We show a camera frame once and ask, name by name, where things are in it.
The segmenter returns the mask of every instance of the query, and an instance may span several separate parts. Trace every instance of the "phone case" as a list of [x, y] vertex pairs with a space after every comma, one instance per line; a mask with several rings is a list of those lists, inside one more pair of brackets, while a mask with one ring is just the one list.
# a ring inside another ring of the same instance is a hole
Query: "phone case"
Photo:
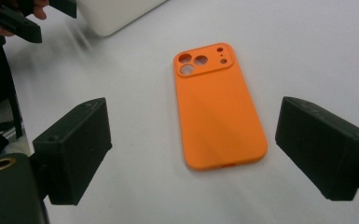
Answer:
[[210, 170], [265, 156], [267, 140], [229, 44], [181, 52], [173, 70], [189, 167]]

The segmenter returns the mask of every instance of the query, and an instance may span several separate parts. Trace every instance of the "table surface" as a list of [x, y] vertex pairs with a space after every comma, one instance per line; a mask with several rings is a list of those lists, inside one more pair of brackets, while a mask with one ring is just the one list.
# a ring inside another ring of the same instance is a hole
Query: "table surface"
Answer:
[[[48, 7], [43, 43], [5, 50], [31, 142], [74, 106], [105, 97], [114, 148], [78, 206], [51, 223], [359, 223], [276, 146], [284, 96], [359, 127], [359, 1], [171, 0], [108, 37]], [[173, 80], [178, 52], [227, 42], [236, 51], [269, 150], [255, 164], [186, 167]]]

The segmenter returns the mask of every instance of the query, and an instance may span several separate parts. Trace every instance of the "white object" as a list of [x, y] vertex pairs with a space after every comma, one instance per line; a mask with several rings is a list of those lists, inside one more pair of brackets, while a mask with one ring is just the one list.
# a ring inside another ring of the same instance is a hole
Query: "white object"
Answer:
[[77, 0], [77, 6], [91, 29], [111, 35], [166, 0]]

